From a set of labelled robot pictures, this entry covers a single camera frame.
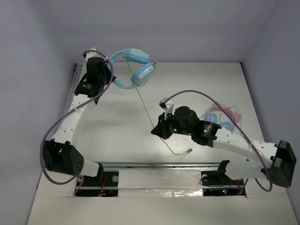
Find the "blue headphones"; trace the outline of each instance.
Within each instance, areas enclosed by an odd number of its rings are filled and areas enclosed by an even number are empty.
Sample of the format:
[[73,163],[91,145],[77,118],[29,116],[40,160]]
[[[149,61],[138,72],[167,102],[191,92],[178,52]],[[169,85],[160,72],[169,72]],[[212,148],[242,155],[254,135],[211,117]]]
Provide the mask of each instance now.
[[[238,122],[241,118],[241,115],[238,115],[236,113],[233,113],[231,112],[231,108],[233,108],[235,106],[232,106],[232,107],[225,107],[225,106],[222,106],[222,109],[227,111],[228,114],[230,115],[232,113],[232,119],[235,121],[235,122]],[[211,109],[209,109],[206,114],[204,115],[204,120],[205,121],[209,121],[209,122],[212,122],[212,123],[217,123],[219,124],[221,127],[233,132],[235,126],[232,122],[223,122],[223,123],[220,123],[220,121],[218,121],[218,116],[217,114],[215,113],[212,113],[212,111],[220,111],[220,109],[217,107],[217,106],[213,106]]]
[[135,87],[139,87],[144,85],[149,78],[151,77],[152,73],[154,72],[154,67],[149,61],[149,55],[142,50],[134,49],[134,48],[128,48],[121,51],[116,52],[112,55],[112,57],[109,59],[112,63],[112,66],[114,66],[114,63],[116,61],[116,58],[119,55],[124,55],[124,58],[128,62],[137,62],[144,64],[141,68],[139,68],[131,77],[132,84],[130,86],[125,86],[121,83],[118,79],[115,79],[113,83],[117,85],[120,88],[124,89],[132,89]]

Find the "headphone ear cup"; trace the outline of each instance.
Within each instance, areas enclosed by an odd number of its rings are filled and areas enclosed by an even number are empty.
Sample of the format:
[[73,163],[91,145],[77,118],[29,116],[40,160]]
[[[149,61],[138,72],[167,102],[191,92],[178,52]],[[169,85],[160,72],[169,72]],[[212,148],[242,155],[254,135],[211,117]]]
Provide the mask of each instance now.
[[225,128],[226,130],[231,131],[231,132],[232,132],[233,129],[234,129],[233,124],[230,123],[230,122],[228,122],[228,121],[226,121],[226,122],[224,122],[224,123],[221,123],[220,126],[223,127],[223,128]]
[[212,123],[218,123],[218,116],[215,113],[207,113],[204,117],[204,120]]
[[139,68],[132,76],[131,82],[136,85],[143,85],[146,83],[150,76],[152,75],[154,71],[154,67],[151,63],[147,63],[143,65],[141,68]]

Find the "green cable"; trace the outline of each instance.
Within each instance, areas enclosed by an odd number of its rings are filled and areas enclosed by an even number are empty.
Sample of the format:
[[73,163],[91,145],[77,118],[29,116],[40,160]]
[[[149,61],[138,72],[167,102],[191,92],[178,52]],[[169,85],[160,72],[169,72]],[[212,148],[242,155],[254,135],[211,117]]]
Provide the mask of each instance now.
[[[135,81],[134,81],[134,79],[133,79],[133,74],[132,74],[130,65],[129,65],[127,59],[125,58],[124,52],[123,52],[123,51],[121,51],[121,52],[122,52],[123,57],[124,57],[124,59],[125,59],[125,61],[126,61],[126,63],[127,63],[127,67],[128,67],[129,72],[130,72],[130,75],[131,75],[131,78],[132,78],[132,80],[133,80],[133,83],[135,84]],[[150,118],[150,116],[149,116],[149,113],[148,113],[148,110],[147,110],[147,108],[146,108],[146,106],[145,106],[144,100],[143,100],[143,98],[142,98],[142,96],[141,96],[141,94],[140,94],[138,88],[136,87],[135,89],[136,89],[137,93],[138,93],[139,96],[140,96],[140,99],[141,99],[141,101],[142,101],[142,105],[144,106],[144,109],[145,109],[145,111],[146,111],[146,113],[147,113],[148,119],[150,120],[150,123],[151,123],[152,127],[154,128],[153,122],[152,122],[152,120],[151,120],[151,118]],[[192,149],[188,149],[188,150],[186,150],[185,152],[183,152],[183,153],[181,153],[181,154],[175,153],[175,152],[172,151],[172,149],[169,147],[169,145],[168,145],[162,138],[160,138],[160,140],[168,147],[168,149],[169,149],[174,155],[182,156],[182,155],[188,154],[188,153],[190,153],[190,152],[192,151]]]

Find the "gray wall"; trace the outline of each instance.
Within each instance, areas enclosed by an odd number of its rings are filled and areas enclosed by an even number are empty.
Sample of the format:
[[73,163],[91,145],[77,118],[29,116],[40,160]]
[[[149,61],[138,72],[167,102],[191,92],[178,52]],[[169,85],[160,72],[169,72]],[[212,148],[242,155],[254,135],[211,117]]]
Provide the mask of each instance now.
[[[300,1],[281,0],[242,67],[265,140],[287,140],[300,160]],[[288,194],[300,222],[300,166]]]
[[63,113],[74,71],[28,1],[0,6],[0,223],[26,224],[41,169],[39,145]]
[[72,55],[134,47],[159,61],[242,62],[276,0],[35,0]]

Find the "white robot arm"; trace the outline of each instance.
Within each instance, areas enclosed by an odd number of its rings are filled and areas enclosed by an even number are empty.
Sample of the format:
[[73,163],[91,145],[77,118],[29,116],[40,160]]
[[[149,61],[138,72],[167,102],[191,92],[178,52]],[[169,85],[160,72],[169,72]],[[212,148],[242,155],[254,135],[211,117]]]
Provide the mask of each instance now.
[[243,162],[223,160],[217,171],[202,172],[202,177],[206,177],[203,185],[220,185],[221,180],[255,178],[268,179],[285,188],[291,186],[297,160],[288,142],[280,141],[275,144],[248,141],[244,136],[234,134],[218,124],[200,120],[187,106],[177,108],[173,114],[172,101],[164,98],[159,105],[165,112],[159,116],[152,134],[163,139],[172,134],[189,135],[197,144],[231,151],[245,157]]
[[95,108],[101,93],[108,88],[115,78],[108,68],[108,62],[100,58],[97,53],[99,52],[95,49],[87,51],[85,55],[87,73],[81,78],[76,87],[71,107],[68,113],[64,115],[64,117],[67,117],[51,140],[42,142],[41,166],[46,177],[55,184],[61,185],[69,181],[58,183],[51,180],[45,173],[44,168],[49,171],[73,175],[74,177],[86,176],[87,179],[95,183],[101,182],[103,178],[102,165],[85,160],[77,150],[79,132],[86,118]]

